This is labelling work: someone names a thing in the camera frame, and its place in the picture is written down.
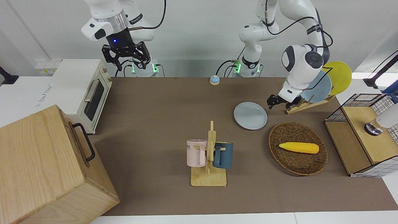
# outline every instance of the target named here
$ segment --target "brown tablecloth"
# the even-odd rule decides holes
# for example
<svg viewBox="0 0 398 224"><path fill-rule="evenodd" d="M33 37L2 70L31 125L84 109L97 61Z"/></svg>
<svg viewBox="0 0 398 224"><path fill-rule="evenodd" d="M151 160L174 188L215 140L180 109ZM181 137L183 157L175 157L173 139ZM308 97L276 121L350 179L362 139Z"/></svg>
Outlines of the brown tablecloth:
<svg viewBox="0 0 398 224"><path fill-rule="evenodd" d="M397 210L382 179L348 177L323 124L339 104L332 102L285 114L269 110L283 78L115 78L97 132L90 136L119 194L105 215L230 214ZM249 131L233 118L251 101L268 114L266 126ZM214 120L217 140L234 143L226 187L192 187L186 140L207 139ZM305 124L324 141L325 169L308 177L285 171L271 156L268 136L285 121Z"/></svg>

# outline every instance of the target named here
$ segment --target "yellow corn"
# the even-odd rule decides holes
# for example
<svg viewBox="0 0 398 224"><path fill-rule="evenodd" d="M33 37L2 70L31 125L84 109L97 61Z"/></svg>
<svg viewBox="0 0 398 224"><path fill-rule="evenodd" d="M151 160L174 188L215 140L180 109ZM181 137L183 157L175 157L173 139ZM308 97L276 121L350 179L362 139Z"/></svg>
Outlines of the yellow corn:
<svg viewBox="0 0 398 224"><path fill-rule="evenodd" d="M279 145L279 147L300 153L310 153L316 154L319 152L319 146L314 143L304 143L304 142L285 142Z"/></svg>

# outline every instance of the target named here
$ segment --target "wire basket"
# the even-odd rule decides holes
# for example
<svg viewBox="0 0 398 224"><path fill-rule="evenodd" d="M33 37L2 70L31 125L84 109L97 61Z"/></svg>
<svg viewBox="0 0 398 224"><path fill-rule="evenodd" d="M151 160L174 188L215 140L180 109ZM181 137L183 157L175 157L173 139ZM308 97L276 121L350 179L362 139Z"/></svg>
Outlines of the wire basket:
<svg viewBox="0 0 398 224"><path fill-rule="evenodd" d="M279 144L285 142L314 143L319 146L319 152L298 153L279 147ZM283 168L298 175L308 176L319 173L328 162L328 152L322 139L309 127L295 122L276 125L269 135L269 148Z"/></svg>

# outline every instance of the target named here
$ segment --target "pink mug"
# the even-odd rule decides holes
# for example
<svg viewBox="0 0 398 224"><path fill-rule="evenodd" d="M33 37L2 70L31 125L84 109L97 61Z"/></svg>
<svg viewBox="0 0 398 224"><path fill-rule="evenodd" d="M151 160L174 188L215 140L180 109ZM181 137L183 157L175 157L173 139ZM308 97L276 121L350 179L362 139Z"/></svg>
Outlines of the pink mug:
<svg viewBox="0 0 398 224"><path fill-rule="evenodd" d="M206 165L206 140L187 140L187 165L204 167Z"/></svg>

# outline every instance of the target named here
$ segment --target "green indicator light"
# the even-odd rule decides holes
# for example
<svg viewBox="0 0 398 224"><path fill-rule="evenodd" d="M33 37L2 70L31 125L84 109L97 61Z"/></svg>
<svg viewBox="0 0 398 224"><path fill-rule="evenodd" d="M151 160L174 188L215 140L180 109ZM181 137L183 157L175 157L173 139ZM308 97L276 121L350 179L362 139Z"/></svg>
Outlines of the green indicator light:
<svg viewBox="0 0 398 224"><path fill-rule="evenodd" d="M236 68L235 68L235 73L238 73L238 74L239 74L239 72L240 72L240 66L241 66L241 64L238 62L237 66L236 66Z"/></svg>
<svg viewBox="0 0 398 224"><path fill-rule="evenodd" d="M154 73L158 72L158 67L155 64L152 64L152 68Z"/></svg>

